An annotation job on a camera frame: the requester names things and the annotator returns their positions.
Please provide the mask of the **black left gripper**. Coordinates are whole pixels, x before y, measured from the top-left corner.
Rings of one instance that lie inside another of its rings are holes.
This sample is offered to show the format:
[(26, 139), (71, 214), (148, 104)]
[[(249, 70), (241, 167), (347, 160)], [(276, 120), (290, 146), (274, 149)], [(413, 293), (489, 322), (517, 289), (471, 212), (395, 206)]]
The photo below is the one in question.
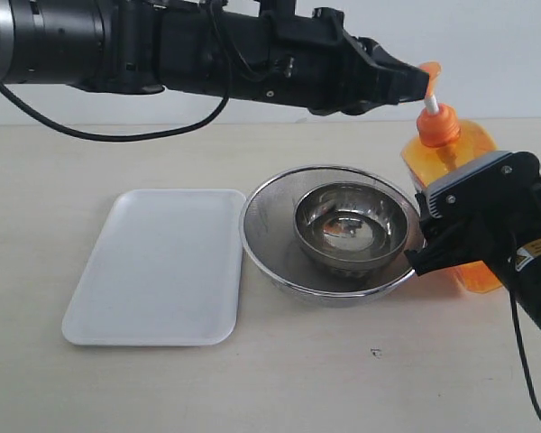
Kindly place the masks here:
[(429, 74), (344, 29), (342, 12), (311, 17), (261, 2), (256, 16), (223, 1), (184, 2), (161, 16), (161, 83), (194, 95), (361, 115), (426, 96)]

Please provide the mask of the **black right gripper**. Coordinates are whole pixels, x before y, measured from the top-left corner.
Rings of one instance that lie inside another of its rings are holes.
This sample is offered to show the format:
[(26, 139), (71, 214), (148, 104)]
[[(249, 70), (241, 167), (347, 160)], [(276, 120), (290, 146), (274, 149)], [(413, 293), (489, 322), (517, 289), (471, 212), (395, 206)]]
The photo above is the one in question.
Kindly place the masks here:
[(451, 215), (431, 215), (417, 194), (425, 243), (404, 252), (415, 274), (448, 270), (465, 289), (511, 286), (517, 274), (541, 276), (541, 206), (527, 196), (495, 200)]

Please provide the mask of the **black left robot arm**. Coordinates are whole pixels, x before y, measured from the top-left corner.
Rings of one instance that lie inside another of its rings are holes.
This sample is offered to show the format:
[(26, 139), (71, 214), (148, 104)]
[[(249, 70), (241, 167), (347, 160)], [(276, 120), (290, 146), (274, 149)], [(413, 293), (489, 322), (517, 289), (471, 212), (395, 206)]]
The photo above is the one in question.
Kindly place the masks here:
[(257, 15), (222, 1), (0, 1), (0, 81), (91, 93), (165, 90), (362, 115), (426, 95), (428, 74), (344, 28), (343, 12)]

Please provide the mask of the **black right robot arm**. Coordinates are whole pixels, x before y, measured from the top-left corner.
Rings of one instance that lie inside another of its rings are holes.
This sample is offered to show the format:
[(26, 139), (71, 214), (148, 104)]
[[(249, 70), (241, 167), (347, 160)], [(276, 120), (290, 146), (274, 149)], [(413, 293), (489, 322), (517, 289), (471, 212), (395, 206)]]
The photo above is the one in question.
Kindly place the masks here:
[(484, 263), (541, 331), (541, 180), (525, 188), (474, 191), (450, 216), (433, 217), (426, 193), (416, 200), (426, 245), (407, 250), (418, 275)]

